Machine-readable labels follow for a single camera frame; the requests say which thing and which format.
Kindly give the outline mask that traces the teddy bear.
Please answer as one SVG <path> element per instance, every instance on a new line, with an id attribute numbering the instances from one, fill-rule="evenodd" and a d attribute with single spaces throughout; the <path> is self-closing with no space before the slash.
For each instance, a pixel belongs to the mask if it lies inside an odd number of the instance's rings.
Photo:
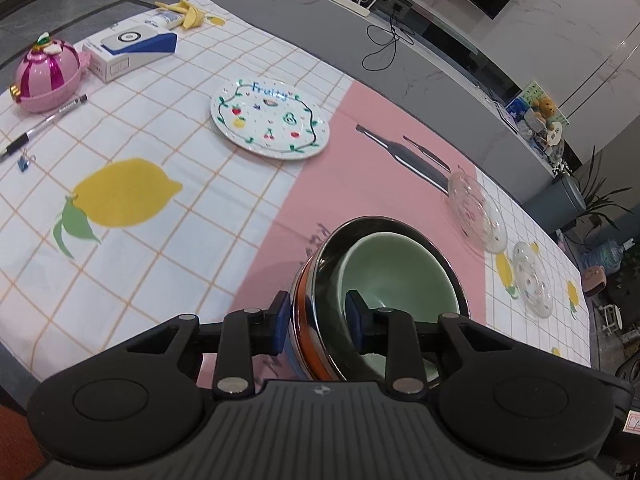
<path id="1" fill-rule="evenodd" d="M 544 122 L 550 122 L 551 118 L 558 110 L 552 99 L 548 96 L 540 96 L 539 98 L 532 99 L 530 107 L 532 108 L 535 116 Z"/>

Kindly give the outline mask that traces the white blue box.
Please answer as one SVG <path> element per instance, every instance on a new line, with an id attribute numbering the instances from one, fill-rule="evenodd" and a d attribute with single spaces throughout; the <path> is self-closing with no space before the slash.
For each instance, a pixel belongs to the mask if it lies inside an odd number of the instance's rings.
<path id="1" fill-rule="evenodd" d="M 89 70 L 104 84 L 146 64 L 173 55 L 178 36 L 147 24 L 114 26 L 87 38 L 82 50 L 89 55 Z"/>

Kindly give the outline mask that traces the small clear glass plate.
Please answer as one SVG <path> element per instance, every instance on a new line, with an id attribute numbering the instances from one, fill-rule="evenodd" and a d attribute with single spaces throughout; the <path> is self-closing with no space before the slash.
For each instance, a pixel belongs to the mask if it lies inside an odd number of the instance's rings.
<path id="1" fill-rule="evenodd" d="M 517 242 L 512 263 L 515 285 L 527 311 L 536 318 L 550 318 L 553 312 L 551 281 L 533 247 Z"/>

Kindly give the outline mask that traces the black pen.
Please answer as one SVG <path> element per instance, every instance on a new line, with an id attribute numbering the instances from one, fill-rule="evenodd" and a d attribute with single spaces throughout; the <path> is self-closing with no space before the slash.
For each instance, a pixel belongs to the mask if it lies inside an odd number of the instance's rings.
<path id="1" fill-rule="evenodd" d="M 44 128 L 50 127 L 54 122 L 56 122 L 61 117 L 70 113 L 72 110 L 76 110 L 76 108 L 84 105 L 85 102 L 88 101 L 88 96 L 83 94 L 82 96 L 78 96 L 78 98 L 71 100 L 68 103 L 65 103 L 61 108 L 59 108 L 52 115 L 44 118 L 38 124 L 35 124 L 32 128 L 23 132 L 20 136 L 18 136 L 15 140 L 11 141 L 8 146 L 1 153 L 1 160 L 5 160 L 12 156 L 14 153 L 21 151 L 24 146 L 29 144 L 29 142 L 39 134 Z"/>

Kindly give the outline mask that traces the pink toy pot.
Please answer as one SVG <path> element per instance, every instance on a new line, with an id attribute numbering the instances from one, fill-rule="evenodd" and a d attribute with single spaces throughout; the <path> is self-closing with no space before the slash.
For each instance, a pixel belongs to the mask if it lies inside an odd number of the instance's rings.
<path id="1" fill-rule="evenodd" d="M 54 110 L 77 90 L 89 62 L 89 53 L 44 32 L 18 64 L 10 95 L 26 112 Z"/>

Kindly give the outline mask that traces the white fruity painted plate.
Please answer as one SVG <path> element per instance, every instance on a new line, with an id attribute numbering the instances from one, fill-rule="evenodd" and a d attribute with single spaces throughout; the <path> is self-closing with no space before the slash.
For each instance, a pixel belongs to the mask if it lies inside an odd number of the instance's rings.
<path id="1" fill-rule="evenodd" d="M 227 140 L 262 157 L 304 160 L 329 144 L 329 121 L 317 100 L 282 81 L 246 77 L 226 82 L 214 92 L 209 110 Z"/>

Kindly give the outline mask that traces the orange steel bowl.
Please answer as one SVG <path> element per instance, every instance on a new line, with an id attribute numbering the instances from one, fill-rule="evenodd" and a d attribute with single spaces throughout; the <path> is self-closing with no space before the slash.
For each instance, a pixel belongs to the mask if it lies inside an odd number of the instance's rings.
<path id="1" fill-rule="evenodd" d="M 454 270 L 437 247 L 417 229 L 399 220 L 379 216 L 349 220 L 332 232 L 310 257 L 294 287 L 295 307 L 290 327 L 292 346 L 298 362 L 312 379 L 350 380 L 344 375 L 345 365 L 335 359 L 333 344 L 326 341 L 326 337 L 333 333 L 330 329 L 329 281 L 338 260 L 349 248 L 360 238 L 378 232 L 405 235 L 427 248 L 445 268 L 457 295 L 465 300 L 464 312 L 460 315 L 469 314 L 468 303 Z"/>

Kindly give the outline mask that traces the green potted plant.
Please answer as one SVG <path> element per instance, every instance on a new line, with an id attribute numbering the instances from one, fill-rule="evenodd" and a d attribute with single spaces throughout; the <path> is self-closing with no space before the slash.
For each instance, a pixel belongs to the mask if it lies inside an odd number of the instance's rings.
<path id="1" fill-rule="evenodd" d="M 636 221 L 639 169 L 633 154 L 617 148 L 598 152 L 592 148 L 587 160 L 580 162 L 568 146 L 564 160 L 586 205 L 565 232 L 572 243 L 582 247 L 597 245 L 607 237 L 622 234 L 628 221 Z"/>

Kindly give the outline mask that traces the white tube bottle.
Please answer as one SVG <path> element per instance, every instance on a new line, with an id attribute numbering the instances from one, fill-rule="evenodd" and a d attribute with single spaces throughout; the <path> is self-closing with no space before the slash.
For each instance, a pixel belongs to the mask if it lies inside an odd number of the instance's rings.
<path id="1" fill-rule="evenodd" d="M 159 28 L 171 30 L 180 26 L 184 15 L 168 9 L 156 9 L 150 17 L 150 22 Z"/>

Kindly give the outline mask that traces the large clear glass plate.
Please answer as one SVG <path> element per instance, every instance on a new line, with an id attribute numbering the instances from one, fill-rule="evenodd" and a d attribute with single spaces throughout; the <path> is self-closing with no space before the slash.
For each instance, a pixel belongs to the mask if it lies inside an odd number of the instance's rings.
<path id="1" fill-rule="evenodd" d="M 448 179 L 448 204 L 466 241 L 481 252 L 506 249 L 508 230 L 496 202 L 483 185 L 459 169 Z"/>

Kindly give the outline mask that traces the water bottle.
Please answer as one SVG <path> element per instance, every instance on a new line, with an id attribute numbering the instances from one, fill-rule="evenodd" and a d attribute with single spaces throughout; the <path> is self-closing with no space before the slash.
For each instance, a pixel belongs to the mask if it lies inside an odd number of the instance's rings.
<path id="1" fill-rule="evenodd" d="M 615 240 L 607 240 L 598 247 L 582 255 L 582 264 L 586 268 L 590 266 L 602 266 L 606 275 L 620 270 L 625 248 Z"/>

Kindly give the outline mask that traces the checked lemon tablecloth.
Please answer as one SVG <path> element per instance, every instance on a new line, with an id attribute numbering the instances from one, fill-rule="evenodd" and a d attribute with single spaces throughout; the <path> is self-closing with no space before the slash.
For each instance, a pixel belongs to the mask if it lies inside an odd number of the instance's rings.
<path id="1" fill-rule="evenodd" d="M 179 32 L 175 54 L 108 84 L 85 74 L 88 101 L 1 166 L 1 385 L 17 403 L 41 379 L 179 313 L 218 321 L 263 304 L 335 228 L 365 214 L 422 232 L 474 320 L 590 363 L 576 266 L 499 185 L 378 92 L 210 0 L 198 5 L 221 24 Z M 269 160 L 220 135 L 210 99 L 251 76 L 317 100 L 331 131 L 320 155 Z M 538 249 L 550 318 L 526 311 L 506 257 L 466 244 L 445 195 L 384 141 L 476 175 L 510 241 Z M 25 172 L 22 155 L 36 158 Z"/>

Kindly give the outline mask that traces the blue binder clip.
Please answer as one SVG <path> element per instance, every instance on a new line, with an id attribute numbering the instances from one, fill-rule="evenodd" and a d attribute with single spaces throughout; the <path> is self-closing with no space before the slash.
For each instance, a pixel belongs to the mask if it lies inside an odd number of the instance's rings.
<path id="1" fill-rule="evenodd" d="M 17 161 L 17 167 L 21 172 L 25 172 L 35 160 L 35 156 L 22 155 Z"/>

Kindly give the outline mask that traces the grey trash bin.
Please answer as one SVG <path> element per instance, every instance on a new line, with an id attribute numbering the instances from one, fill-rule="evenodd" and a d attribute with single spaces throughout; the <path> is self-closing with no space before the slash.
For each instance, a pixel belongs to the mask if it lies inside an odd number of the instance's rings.
<path id="1" fill-rule="evenodd" d="M 563 176 L 524 204 L 524 210 L 546 233 L 574 222 L 587 206 L 574 177 Z"/>

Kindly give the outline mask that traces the green ceramic bowl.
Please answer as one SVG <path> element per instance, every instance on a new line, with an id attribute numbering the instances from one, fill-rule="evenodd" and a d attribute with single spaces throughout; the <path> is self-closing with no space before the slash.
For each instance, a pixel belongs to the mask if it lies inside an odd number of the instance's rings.
<path id="1" fill-rule="evenodd" d="M 465 308 L 445 268 L 422 244 L 393 232 L 360 238 L 338 260 L 328 292 L 333 333 L 326 341 L 350 380 L 378 379 L 385 372 L 384 356 L 359 354 L 352 346 L 346 318 L 350 290 L 359 292 L 371 309 L 406 311 L 416 322 L 434 323 L 442 312 L 461 314 Z"/>

